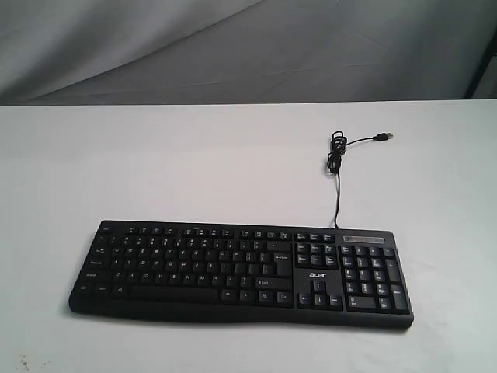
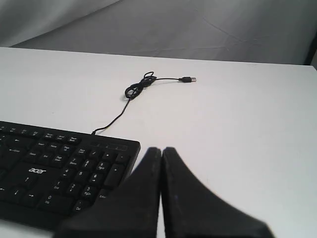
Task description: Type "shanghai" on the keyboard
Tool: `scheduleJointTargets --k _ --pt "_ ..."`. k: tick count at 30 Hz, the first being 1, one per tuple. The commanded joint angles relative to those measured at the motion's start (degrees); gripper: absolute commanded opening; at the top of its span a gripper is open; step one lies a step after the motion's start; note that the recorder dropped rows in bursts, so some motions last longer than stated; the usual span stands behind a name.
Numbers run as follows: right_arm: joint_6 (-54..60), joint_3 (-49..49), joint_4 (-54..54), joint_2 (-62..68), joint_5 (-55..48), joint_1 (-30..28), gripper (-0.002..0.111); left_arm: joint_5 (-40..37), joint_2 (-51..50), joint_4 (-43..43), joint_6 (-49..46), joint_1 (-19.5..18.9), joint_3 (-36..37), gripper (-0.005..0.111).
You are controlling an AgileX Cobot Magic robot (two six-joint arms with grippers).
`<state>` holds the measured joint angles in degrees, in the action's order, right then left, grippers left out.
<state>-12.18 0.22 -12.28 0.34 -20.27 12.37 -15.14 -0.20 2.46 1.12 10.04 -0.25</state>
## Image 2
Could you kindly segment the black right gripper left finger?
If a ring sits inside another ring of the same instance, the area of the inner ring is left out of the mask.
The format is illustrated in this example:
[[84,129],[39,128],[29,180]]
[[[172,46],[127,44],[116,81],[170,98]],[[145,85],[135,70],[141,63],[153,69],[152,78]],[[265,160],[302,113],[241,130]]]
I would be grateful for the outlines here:
[[150,147],[133,173],[107,198],[64,221],[56,238],[155,238],[161,150]]

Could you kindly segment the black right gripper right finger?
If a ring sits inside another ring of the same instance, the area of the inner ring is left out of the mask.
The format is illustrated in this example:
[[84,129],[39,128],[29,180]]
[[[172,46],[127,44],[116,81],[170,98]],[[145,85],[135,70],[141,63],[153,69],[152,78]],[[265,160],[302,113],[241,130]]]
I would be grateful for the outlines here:
[[271,238],[267,224],[205,187],[175,148],[162,153],[161,196],[167,238]]

